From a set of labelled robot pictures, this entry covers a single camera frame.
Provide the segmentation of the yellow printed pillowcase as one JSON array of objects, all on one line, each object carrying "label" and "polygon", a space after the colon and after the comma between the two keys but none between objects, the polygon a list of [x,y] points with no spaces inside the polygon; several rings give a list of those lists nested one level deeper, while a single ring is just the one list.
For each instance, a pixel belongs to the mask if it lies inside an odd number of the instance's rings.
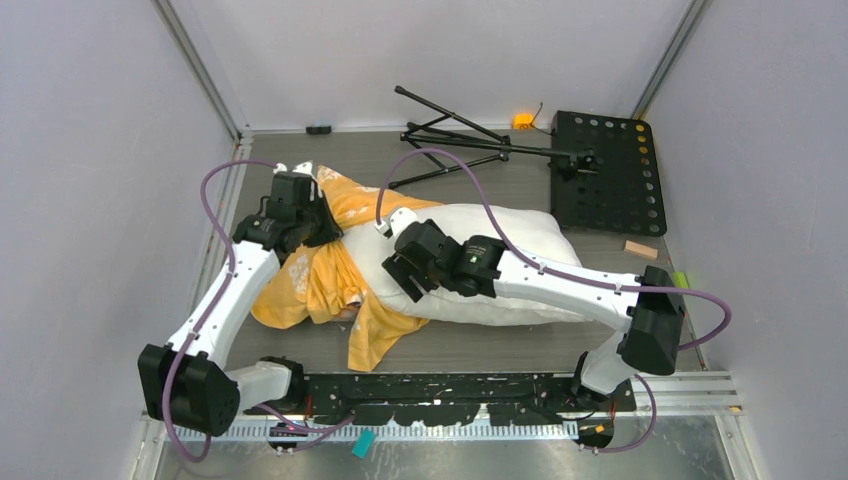
[{"label": "yellow printed pillowcase", "polygon": [[[336,223],[343,229],[373,222],[379,188],[366,187],[327,167],[317,167],[318,184],[326,195]],[[389,207],[413,210],[442,204],[386,192]],[[333,321],[358,306],[348,341],[347,367],[370,372],[395,343],[430,320],[405,315],[371,298],[370,284],[355,266],[341,240],[320,247],[299,247],[266,285],[251,308],[261,324],[277,329],[294,327],[307,318],[316,324]]]}]

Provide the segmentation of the white pillow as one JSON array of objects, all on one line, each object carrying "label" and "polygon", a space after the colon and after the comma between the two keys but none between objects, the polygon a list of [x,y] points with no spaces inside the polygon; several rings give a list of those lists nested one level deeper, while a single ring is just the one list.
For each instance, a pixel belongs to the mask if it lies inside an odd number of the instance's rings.
[{"label": "white pillow", "polygon": [[[499,226],[518,247],[532,254],[573,266],[581,262],[559,225],[548,214],[494,206]],[[432,219],[447,235],[463,242],[473,235],[495,238],[497,233],[480,204],[449,204],[416,211],[419,220]],[[377,232],[373,224],[345,231],[342,243],[365,279],[371,294],[389,310],[412,317],[488,326],[539,325],[553,322],[582,323],[578,313],[522,299],[463,297],[439,288],[414,302],[382,267],[394,252],[394,242]]]}]

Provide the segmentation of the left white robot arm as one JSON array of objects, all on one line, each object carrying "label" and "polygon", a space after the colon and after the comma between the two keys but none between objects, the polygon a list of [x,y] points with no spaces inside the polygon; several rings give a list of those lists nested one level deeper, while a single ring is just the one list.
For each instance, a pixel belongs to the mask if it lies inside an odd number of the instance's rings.
[{"label": "left white robot arm", "polygon": [[284,414],[298,412],[307,398],[300,364],[264,357],[237,370],[225,365],[249,311],[288,257],[341,236],[313,164],[276,165],[263,211],[224,238],[224,265],[195,310],[164,344],[142,350],[148,414],[170,431],[218,437],[239,413],[268,401]]}]

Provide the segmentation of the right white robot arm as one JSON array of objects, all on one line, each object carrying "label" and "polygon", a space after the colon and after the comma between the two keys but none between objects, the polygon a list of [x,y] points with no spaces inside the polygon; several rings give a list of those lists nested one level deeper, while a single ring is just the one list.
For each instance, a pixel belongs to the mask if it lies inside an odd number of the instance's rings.
[{"label": "right white robot arm", "polygon": [[570,392],[584,410],[598,409],[635,374],[676,370],[684,308],[661,269],[613,274],[554,262],[492,237],[458,243],[432,220],[380,221],[375,228],[393,246],[383,268],[415,302],[443,288],[463,297],[535,301],[612,328],[607,341],[578,361]]}]

